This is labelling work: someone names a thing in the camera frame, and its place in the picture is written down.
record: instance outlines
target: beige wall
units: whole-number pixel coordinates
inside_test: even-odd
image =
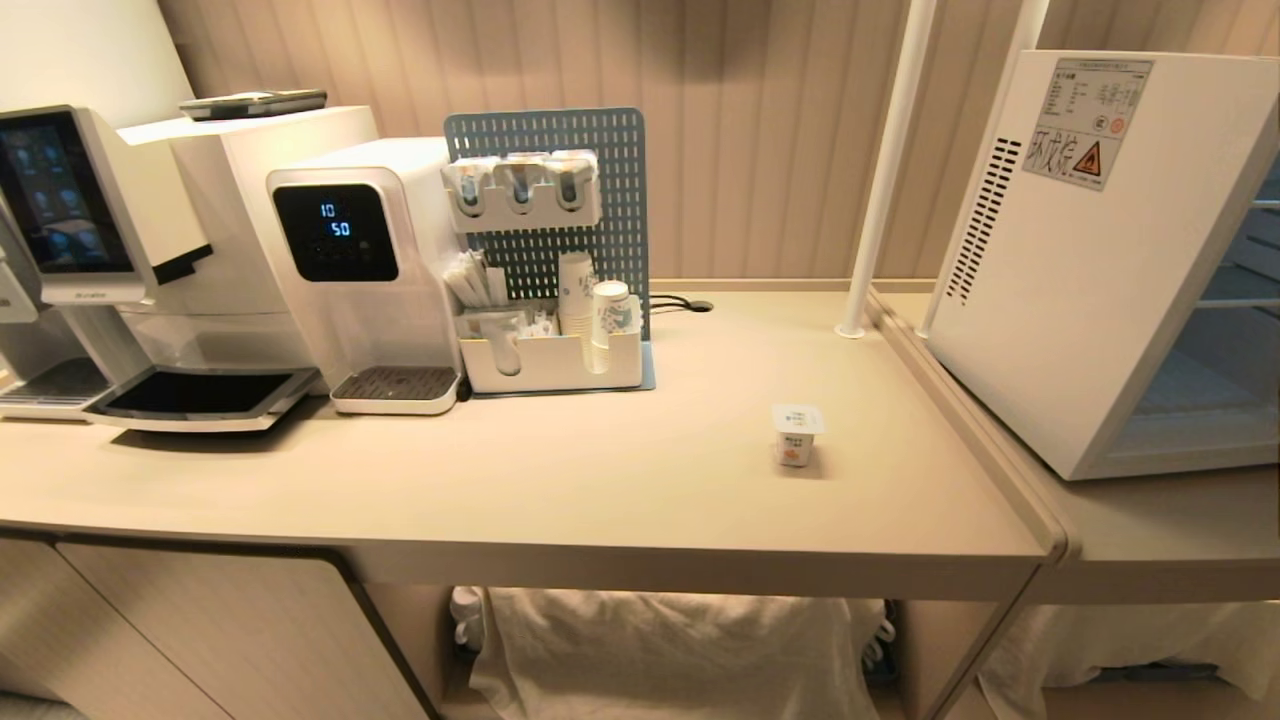
[[[1277,4],[1055,0],[1042,46],[1276,55]],[[849,274],[906,10],[893,0],[160,5],[198,95],[323,87],[334,104],[374,105],[388,136],[439,133],[458,111],[639,106],[654,277]],[[937,274],[1018,5],[940,1],[879,275]]]

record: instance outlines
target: white pole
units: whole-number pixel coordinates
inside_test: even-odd
[[[867,305],[867,290],[872,284],[872,273],[876,272],[876,258],[884,237],[884,220],[888,219],[893,188],[897,186],[897,168],[906,145],[906,131],[911,124],[911,109],[915,106],[915,91],[920,86],[924,51],[929,46],[937,4],[937,0],[911,0],[911,8],[906,12],[902,50],[897,55],[893,91],[888,97],[884,133],[881,136],[876,174],[872,177],[872,195],[867,199],[867,215],[858,238],[858,258],[849,283],[845,319],[836,325],[836,333],[841,337],[859,338],[867,333],[863,329],[863,307]]]
[[[982,133],[982,145],[978,146],[978,156],[984,158],[989,152],[992,140],[996,137],[996,120],[1005,106],[1005,96],[1009,95],[1009,83],[1014,79],[1014,68],[1018,67],[1018,55],[1023,50],[1034,50],[1039,42],[1041,28],[1044,27],[1044,14],[1048,12],[1050,0],[1023,0],[1018,9],[1018,22],[1014,24],[1014,36],[1009,40],[1009,53],[1005,55],[1005,68],[1000,72],[1000,85],[996,86],[996,97],[991,104],[991,114],[987,115],[987,129]],[[942,270],[946,272],[955,263],[956,252],[960,251],[960,238],[964,236],[965,213],[973,208],[973,199],[978,195],[978,181],[982,177],[984,161],[974,159],[973,170],[969,174],[969,190],[965,192],[964,204],[960,205],[960,214],[951,231],[951,245],[947,246],[946,260],[942,261]],[[933,325],[933,316],[938,313],[938,299],[946,281],[938,277],[938,284],[929,299],[929,310],[924,314],[924,322],[915,328],[915,334],[929,337],[929,327]]]

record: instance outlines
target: warning label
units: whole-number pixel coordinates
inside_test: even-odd
[[[1151,67],[1148,60],[1059,60],[1023,169],[1102,190]]]

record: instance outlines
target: pegboard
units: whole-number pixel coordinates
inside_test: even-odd
[[[586,228],[467,233],[472,250],[507,272],[512,299],[556,297],[559,254],[588,251],[600,279],[618,279],[640,296],[649,340],[649,213],[645,196],[644,115],[635,108],[476,113],[444,120],[449,159],[594,150],[604,218]]]

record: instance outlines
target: drip tray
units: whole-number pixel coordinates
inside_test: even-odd
[[[0,415],[47,420],[82,419],[81,413],[110,387],[111,383],[91,359],[76,357],[0,393]]]
[[[136,430],[265,430],[302,398],[319,374],[314,368],[152,368],[113,389],[87,413],[96,423]]]
[[[438,415],[453,406],[462,377],[453,368],[366,368],[329,397],[340,413]]]

